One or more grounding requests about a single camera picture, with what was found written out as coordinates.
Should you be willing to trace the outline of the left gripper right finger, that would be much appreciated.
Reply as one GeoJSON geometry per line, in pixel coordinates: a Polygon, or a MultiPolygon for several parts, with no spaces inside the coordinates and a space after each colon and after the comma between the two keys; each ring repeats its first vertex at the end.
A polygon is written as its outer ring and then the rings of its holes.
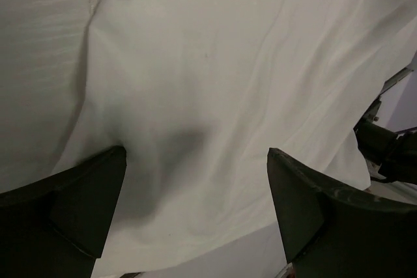
{"type": "Polygon", "coordinates": [[[267,172],[297,277],[415,277],[416,207],[353,188],[277,148],[267,172]]]}

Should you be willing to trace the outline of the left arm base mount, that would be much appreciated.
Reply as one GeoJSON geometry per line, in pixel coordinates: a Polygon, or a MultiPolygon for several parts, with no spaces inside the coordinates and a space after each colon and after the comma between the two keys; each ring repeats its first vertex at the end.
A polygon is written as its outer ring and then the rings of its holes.
{"type": "Polygon", "coordinates": [[[378,96],[354,127],[358,148],[365,159],[379,167],[382,184],[402,182],[416,184],[416,127],[393,132],[375,124],[381,97],[414,70],[405,67],[384,83],[378,96]]]}

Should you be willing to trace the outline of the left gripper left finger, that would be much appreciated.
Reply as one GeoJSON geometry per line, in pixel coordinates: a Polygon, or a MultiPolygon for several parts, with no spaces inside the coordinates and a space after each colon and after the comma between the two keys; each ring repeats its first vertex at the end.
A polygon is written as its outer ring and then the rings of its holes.
{"type": "Polygon", "coordinates": [[[102,256],[126,171],[111,147],[1,194],[2,277],[90,277],[102,256]]]}

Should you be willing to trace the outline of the white t-shirt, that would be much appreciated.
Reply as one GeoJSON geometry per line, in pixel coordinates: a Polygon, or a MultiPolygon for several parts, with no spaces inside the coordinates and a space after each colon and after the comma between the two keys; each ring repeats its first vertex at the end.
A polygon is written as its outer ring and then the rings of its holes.
{"type": "Polygon", "coordinates": [[[416,0],[101,0],[55,168],[127,151],[94,276],[176,266],[271,225],[270,148],[368,188],[353,128],[415,51],[416,0]]]}

